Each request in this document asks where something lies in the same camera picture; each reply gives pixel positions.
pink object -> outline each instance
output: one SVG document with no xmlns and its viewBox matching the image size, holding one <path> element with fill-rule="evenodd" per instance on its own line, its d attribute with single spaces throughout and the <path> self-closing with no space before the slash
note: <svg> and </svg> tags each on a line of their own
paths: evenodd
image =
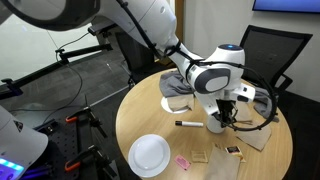
<svg viewBox="0 0 320 180">
<path fill-rule="evenodd" d="M 191 163 L 187 161 L 184 157 L 181 155 L 178 155 L 177 157 L 174 158 L 174 161 L 179 164 L 184 170 L 187 170 Z"/>
</svg>

wooden table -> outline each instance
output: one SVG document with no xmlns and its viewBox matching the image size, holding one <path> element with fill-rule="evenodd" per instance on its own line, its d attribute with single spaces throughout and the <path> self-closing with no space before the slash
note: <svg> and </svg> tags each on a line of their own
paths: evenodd
<svg viewBox="0 0 320 180">
<path fill-rule="evenodd" d="M 292 138 L 288 124 L 278 109 L 279 123 L 269 125 L 272 135 L 260 152 L 247 145 L 237 137 L 235 132 L 226 128 L 221 134 L 210 132 L 203 128 L 175 126 L 175 121 L 201 121 L 206 125 L 207 114 L 199 102 L 195 100 L 193 111 L 182 114 L 166 112 L 161 107 L 162 94 L 159 89 L 160 75 L 154 74 L 137 84 L 122 101 L 116 119 L 116 135 L 125 159 L 131 145 L 141 136 L 157 134 L 169 144 L 171 159 L 166 169 L 154 179 L 203 179 L 207 163 L 192 163 L 185 171 L 174 162 L 178 154 L 191 161 L 192 150 L 205 150 L 210 157 L 212 142 L 226 146 L 239 146 L 246 163 L 241 163 L 238 179 L 267 179 L 280 180 L 286 174 L 292 157 Z M 253 110 L 253 103 L 249 104 L 255 120 L 263 118 Z"/>
</svg>

television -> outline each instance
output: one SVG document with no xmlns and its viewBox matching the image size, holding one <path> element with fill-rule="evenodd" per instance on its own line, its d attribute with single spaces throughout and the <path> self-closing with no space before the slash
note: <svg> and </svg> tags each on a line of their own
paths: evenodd
<svg viewBox="0 0 320 180">
<path fill-rule="evenodd" d="M 320 0 L 255 0 L 252 10 L 320 13 Z"/>
</svg>

marker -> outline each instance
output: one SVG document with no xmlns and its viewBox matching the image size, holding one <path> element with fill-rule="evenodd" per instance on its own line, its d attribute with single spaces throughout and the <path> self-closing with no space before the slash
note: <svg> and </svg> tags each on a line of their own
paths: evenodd
<svg viewBox="0 0 320 180">
<path fill-rule="evenodd" d="M 202 126 L 203 126 L 203 123 L 199 123 L 199 122 L 176 121 L 176 126 L 193 126 L 193 127 L 202 127 Z"/>
</svg>

gray cloth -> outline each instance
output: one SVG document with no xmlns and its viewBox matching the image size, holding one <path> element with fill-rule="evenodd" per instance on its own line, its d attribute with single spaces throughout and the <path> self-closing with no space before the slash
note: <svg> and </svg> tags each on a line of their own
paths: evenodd
<svg viewBox="0 0 320 180">
<path fill-rule="evenodd" d="M 268 97 L 269 93 L 267 90 L 255 87 L 256 94 L 254 96 L 254 100 L 256 100 L 256 104 L 254 106 L 254 109 L 265 119 L 267 119 L 271 112 L 271 99 Z M 279 118 L 274 116 L 273 118 L 274 122 L 279 122 Z"/>
<path fill-rule="evenodd" d="M 175 97 L 193 93 L 191 86 L 178 71 L 170 71 L 161 75 L 160 91 L 164 97 Z"/>
</svg>

